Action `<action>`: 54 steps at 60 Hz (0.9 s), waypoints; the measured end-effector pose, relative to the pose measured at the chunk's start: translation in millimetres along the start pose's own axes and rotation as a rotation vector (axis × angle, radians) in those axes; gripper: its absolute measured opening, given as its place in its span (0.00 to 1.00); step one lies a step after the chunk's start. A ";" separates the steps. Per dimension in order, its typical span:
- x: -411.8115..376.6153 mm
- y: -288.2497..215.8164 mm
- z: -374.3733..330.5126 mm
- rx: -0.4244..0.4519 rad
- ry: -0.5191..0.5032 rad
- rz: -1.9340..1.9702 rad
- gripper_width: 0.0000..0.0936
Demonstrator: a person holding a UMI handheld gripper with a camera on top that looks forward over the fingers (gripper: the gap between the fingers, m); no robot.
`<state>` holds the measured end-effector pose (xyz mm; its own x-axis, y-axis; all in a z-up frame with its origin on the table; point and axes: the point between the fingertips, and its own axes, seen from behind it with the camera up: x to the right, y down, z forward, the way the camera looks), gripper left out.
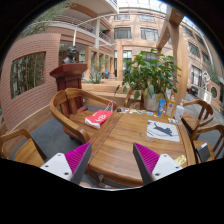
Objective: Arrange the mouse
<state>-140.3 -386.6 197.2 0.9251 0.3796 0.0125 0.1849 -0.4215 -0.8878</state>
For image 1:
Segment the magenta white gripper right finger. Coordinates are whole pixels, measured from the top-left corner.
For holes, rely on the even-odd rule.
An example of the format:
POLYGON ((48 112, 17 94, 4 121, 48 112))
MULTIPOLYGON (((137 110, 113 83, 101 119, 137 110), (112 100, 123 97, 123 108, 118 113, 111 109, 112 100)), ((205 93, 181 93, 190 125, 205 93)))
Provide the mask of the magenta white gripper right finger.
POLYGON ((138 143, 133 144, 133 154, 144 185, 182 169, 168 154, 159 155, 138 143))

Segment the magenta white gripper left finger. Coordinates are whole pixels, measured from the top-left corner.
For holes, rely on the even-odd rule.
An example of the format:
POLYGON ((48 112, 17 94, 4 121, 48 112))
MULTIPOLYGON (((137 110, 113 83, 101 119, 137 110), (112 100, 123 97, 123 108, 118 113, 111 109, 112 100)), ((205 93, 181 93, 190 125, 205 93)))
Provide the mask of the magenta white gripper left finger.
POLYGON ((41 169, 79 185, 91 153, 92 146, 88 142, 66 154, 55 154, 41 169))

